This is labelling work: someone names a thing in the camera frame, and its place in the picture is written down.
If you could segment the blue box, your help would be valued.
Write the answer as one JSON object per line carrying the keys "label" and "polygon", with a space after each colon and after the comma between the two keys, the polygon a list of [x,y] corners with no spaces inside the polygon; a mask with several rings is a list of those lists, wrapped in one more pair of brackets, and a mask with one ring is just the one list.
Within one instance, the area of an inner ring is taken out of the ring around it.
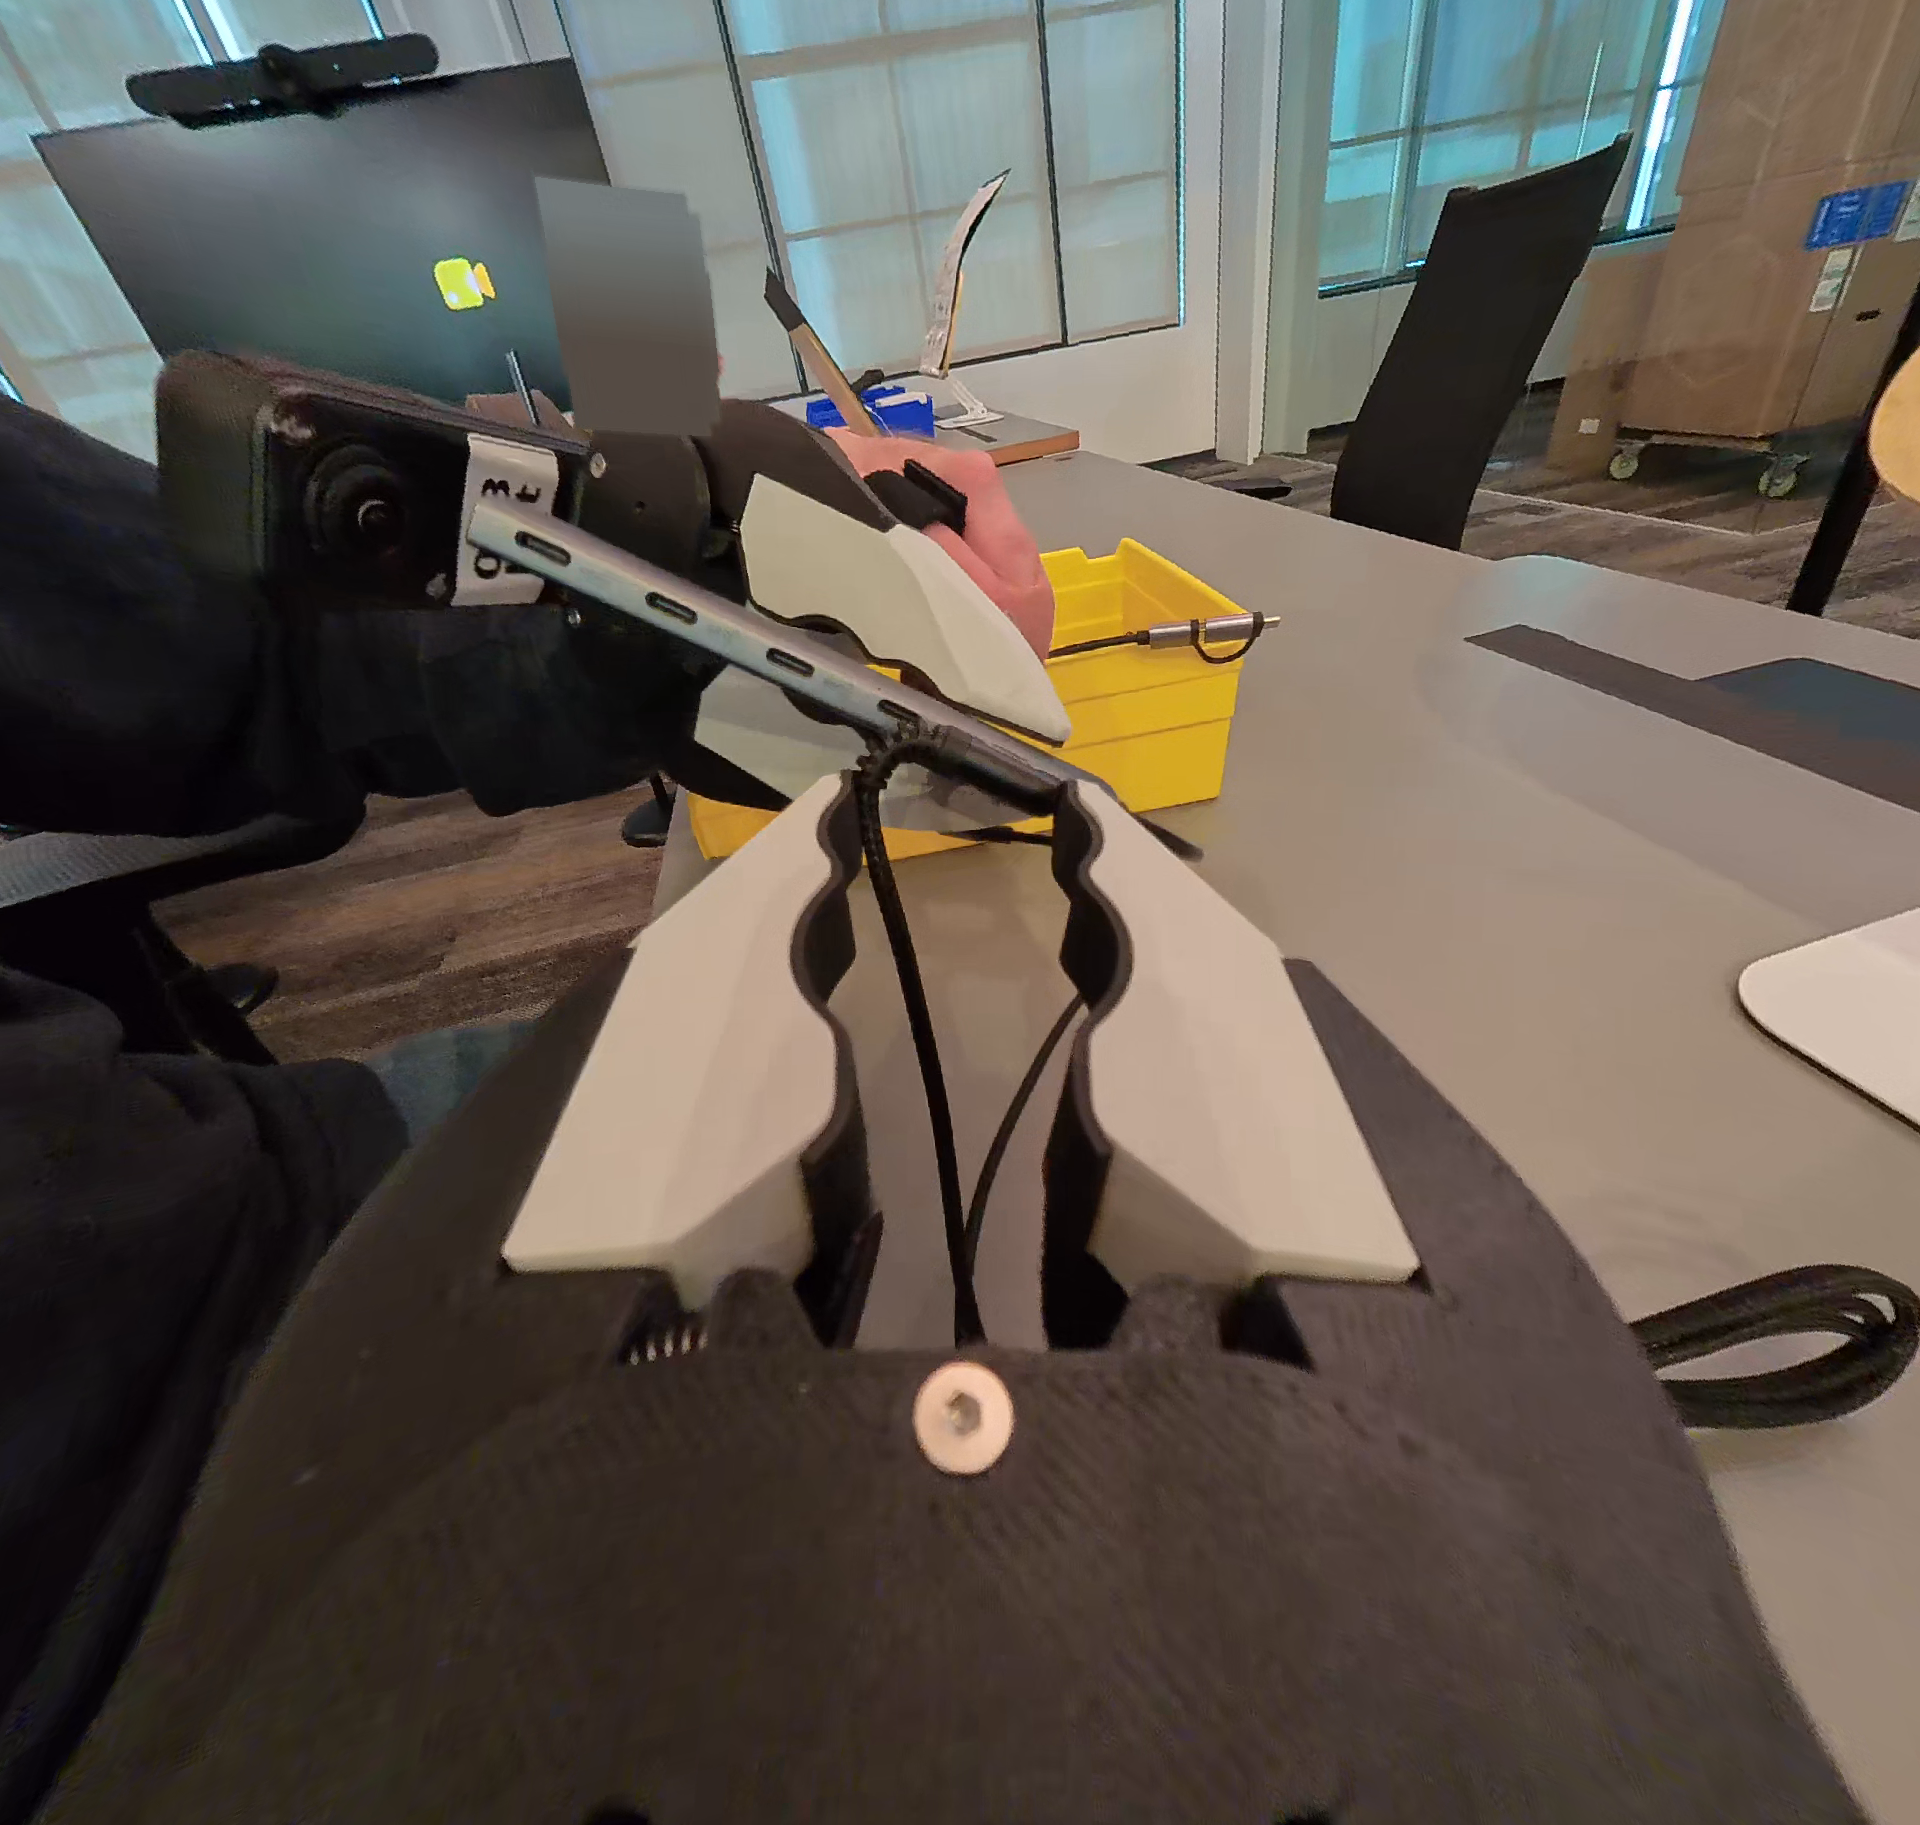
{"label": "blue box", "polygon": [[[926,444],[937,439],[932,397],[918,380],[888,380],[858,397],[879,437]],[[827,394],[815,394],[804,404],[804,420],[813,429],[845,427],[841,407]]]}

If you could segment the wooden beam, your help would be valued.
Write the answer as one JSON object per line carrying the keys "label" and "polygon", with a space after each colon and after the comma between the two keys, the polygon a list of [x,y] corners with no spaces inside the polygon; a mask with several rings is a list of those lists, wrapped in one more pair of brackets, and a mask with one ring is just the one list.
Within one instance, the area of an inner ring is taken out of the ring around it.
{"label": "wooden beam", "polygon": [[913,416],[905,429],[889,431],[905,446],[932,449],[943,459],[985,457],[997,467],[1019,467],[1070,457],[1080,450],[1080,431],[1070,424],[1033,420],[1016,413],[997,413],[961,422]]}

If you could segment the black webcam bar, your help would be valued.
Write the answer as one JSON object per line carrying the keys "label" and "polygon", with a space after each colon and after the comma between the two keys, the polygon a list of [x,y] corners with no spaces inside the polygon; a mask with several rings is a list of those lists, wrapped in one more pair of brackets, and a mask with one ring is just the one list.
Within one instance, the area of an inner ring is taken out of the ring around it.
{"label": "black webcam bar", "polygon": [[246,60],[134,73],[127,98],[183,129],[285,114],[329,115],[347,103],[434,78],[439,50],[424,35],[289,48],[266,43]]}

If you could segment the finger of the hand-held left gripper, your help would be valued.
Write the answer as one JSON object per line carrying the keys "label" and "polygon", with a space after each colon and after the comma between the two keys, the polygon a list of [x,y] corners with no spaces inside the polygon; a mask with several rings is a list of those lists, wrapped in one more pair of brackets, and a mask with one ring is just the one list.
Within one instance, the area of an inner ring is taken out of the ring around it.
{"label": "finger of the hand-held left gripper", "polygon": [[1048,743],[1070,740],[1045,658],[918,529],[875,527],[759,475],[740,540],[762,612],[841,627],[871,665],[912,669],[961,710]]}
{"label": "finger of the hand-held left gripper", "polygon": [[711,756],[798,799],[817,779],[850,774],[869,753],[858,729],[810,718],[779,685],[723,670],[701,699],[694,742]]}

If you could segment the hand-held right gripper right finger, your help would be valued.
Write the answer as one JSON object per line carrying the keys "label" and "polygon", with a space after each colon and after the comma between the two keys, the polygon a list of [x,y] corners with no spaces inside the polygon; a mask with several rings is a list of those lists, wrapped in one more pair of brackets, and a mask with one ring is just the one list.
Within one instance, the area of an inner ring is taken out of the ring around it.
{"label": "hand-held right gripper right finger", "polygon": [[1086,1010],[1045,1159],[1045,1271],[1405,1286],[1416,1250],[1285,951],[1102,788],[1055,814]]}

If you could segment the person's left forearm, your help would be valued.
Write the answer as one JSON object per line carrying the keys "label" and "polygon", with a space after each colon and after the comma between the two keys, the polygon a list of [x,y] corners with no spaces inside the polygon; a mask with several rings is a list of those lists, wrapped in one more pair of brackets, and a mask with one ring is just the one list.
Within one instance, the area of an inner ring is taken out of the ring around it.
{"label": "person's left forearm", "polygon": [[195,836],[453,792],[516,814],[652,775],[720,798],[749,779],[692,740],[705,679],[590,609],[303,626],[168,542],[150,466],[5,398],[10,827]]}

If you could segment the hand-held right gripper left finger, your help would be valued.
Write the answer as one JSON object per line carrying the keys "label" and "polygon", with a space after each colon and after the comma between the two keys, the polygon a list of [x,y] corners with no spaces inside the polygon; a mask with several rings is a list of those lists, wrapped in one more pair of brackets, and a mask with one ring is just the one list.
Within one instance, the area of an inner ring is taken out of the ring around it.
{"label": "hand-held right gripper left finger", "polygon": [[792,802],[647,925],[502,1244],[516,1275],[800,1279],[871,1195],[850,1040],[847,777]]}

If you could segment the stack of cardboard boxes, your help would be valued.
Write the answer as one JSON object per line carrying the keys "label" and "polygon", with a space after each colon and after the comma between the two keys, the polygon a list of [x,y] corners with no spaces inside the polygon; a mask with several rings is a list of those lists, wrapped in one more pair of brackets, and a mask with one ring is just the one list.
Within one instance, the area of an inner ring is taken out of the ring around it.
{"label": "stack of cardboard boxes", "polygon": [[1650,249],[1595,256],[1545,461],[1731,455],[1761,497],[1860,419],[1917,286],[1917,0],[1699,0]]}

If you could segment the person's left hand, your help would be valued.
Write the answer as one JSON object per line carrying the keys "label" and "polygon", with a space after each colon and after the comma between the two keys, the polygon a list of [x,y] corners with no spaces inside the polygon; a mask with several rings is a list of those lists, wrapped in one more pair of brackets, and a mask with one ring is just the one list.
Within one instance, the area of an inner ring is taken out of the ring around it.
{"label": "person's left hand", "polygon": [[1045,571],[1040,544],[1005,492],[997,464],[986,455],[865,437],[847,427],[822,432],[847,457],[851,467],[871,479],[877,471],[906,471],[918,464],[967,502],[967,526],[932,522],[924,534],[990,597],[1040,656],[1052,647],[1055,591]]}

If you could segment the black tripod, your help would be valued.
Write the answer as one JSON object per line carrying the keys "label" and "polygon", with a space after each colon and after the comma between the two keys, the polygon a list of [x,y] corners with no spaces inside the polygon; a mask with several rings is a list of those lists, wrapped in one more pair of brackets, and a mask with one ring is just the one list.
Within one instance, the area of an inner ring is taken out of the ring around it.
{"label": "black tripod", "polygon": [[1892,339],[1889,360],[1876,382],[1863,413],[1860,431],[1852,442],[1842,469],[1836,471],[1832,491],[1816,526],[1798,575],[1787,596],[1787,611],[1801,616],[1821,616],[1836,589],[1860,526],[1870,514],[1882,486],[1876,467],[1872,432],[1877,413],[1885,409],[1887,397],[1899,375],[1908,369],[1919,347],[1919,291],[1912,291],[1908,311]]}

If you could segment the white stand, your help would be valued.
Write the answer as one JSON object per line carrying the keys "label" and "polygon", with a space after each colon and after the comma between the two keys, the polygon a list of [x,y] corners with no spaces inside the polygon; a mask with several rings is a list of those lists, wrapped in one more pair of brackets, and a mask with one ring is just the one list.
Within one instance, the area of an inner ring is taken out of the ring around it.
{"label": "white stand", "polygon": [[1765,1035],[1919,1128],[1919,910],[1746,967],[1743,1013]]}

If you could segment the black display screen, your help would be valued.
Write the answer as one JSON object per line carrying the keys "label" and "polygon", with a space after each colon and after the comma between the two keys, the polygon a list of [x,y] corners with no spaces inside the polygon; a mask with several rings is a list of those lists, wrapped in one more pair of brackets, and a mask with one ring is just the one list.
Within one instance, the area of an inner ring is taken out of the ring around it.
{"label": "black display screen", "polygon": [[567,59],[35,149],[165,359],[271,355],[447,404],[521,372],[573,406],[537,183],[609,171]]}

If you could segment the grey usb hub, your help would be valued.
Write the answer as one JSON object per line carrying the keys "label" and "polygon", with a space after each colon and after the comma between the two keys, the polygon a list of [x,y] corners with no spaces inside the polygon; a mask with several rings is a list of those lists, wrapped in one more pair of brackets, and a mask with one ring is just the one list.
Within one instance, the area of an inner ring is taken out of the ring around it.
{"label": "grey usb hub", "polygon": [[886,679],[827,639],[736,605],[559,517],[480,497],[465,518],[465,542],[779,687],[875,749],[918,753],[924,769],[999,805],[1052,814],[1074,784],[1108,788],[969,710]]}

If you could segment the yellow plastic bin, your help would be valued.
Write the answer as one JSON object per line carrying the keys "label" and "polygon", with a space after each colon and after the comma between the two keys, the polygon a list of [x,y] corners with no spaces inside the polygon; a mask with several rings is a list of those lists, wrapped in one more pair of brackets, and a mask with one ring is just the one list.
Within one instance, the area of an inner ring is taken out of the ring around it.
{"label": "yellow plastic bin", "polygon": [[1218,799],[1249,646],[1215,627],[1240,605],[1136,540],[1107,558],[1045,552],[1045,571],[1065,758],[1136,814]]}

